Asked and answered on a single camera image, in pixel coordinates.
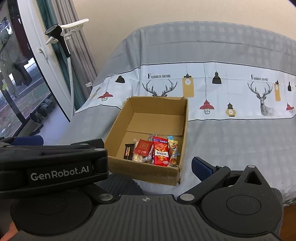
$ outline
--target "cardboard box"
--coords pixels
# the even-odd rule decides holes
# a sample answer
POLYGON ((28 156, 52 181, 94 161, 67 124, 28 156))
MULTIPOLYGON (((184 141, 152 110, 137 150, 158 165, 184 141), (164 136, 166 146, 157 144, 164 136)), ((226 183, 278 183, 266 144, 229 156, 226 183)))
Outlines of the cardboard box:
POLYGON ((105 148, 108 150, 109 169, 133 179, 176 186, 185 156, 188 123, 186 98, 133 96, 128 98, 116 118, 105 148), (125 144, 134 139, 147 140, 150 134, 159 137, 172 135, 178 141, 178 167, 162 167, 123 159, 125 144))

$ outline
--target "deer head illustration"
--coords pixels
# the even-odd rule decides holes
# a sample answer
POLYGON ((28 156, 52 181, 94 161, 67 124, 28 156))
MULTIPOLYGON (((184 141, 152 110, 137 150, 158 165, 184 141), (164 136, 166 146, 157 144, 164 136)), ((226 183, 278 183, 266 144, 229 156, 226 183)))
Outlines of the deer head illustration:
POLYGON ((153 86, 152 86, 151 89, 148 87, 148 84, 149 84, 150 81, 151 81, 151 80, 148 81, 148 83, 146 84, 146 87, 144 86, 143 83, 142 83, 142 85, 143 85, 144 89, 145 89, 147 92, 151 93, 152 96, 154 96, 154 97, 167 97, 167 94, 168 94, 169 92, 173 91, 173 90, 176 88, 177 84, 178 84, 178 81, 177 81, 176 84, 175 84, 175 86, 174 86, 174 84, 169 80, 169 82, 171 83, 171 87, 168 89, 168 87, 165 86, 165 91, 163 91, 162 95, 158 95, 158 94, 156 93, 156 91, 153 90, 153 86))
POLYGON ((255 90, 253 89, 252 85, 253 85, 253 82, 251 85, 249 85, 248 83, 248 87, 249 89, 254 93, 256 94, 257 98, 260 100, 260 109, 261 109, 261 114, 264 115, 264 116, 272 116, 275 114, 275 111, 273 108, 269 108, 267 107, 265 104, 264 104, 264 101, 266 100, 266 96, 268 94, 270 94, 272 92, 272 87, 270 88, 269 84, 266 83, 268 85, 268 90, 265 89, 265 92, 263 93, 262 96, 260 96, 259 92, 257 91, 256 87, 255 87, 255 90))

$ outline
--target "white door frame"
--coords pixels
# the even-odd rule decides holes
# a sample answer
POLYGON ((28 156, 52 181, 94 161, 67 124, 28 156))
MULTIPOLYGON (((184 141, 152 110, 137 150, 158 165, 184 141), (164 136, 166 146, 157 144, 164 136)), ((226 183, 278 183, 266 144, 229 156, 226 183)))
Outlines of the white door frame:
POLYGON ((51 45, 36 0, 17 0, 22 23, 39 68, 54 97, 71 119, 71 95, 51 45))

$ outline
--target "white floor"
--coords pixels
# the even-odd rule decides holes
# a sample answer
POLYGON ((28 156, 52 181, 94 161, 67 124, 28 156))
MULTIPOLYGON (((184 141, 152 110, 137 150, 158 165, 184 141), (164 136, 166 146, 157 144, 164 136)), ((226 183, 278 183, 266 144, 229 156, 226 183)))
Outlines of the white floor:
POLYGON ((41 117, 42 129, 36 135, 42 136, 44 145, 58 145, 59 139, 64 133, 69 121, 61 111, 58 105, 48 114, 47 119, 41 117))

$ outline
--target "beige wall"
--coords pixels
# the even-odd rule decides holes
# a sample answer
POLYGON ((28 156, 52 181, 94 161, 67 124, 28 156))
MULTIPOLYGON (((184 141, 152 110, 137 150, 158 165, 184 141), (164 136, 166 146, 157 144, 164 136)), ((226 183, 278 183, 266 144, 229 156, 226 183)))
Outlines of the beige wall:
POLYGON ((171 21, 251 25, 296 40, 296 8, 288 0, 73 0, 100 71, 117 45, 139 27, 171 21))

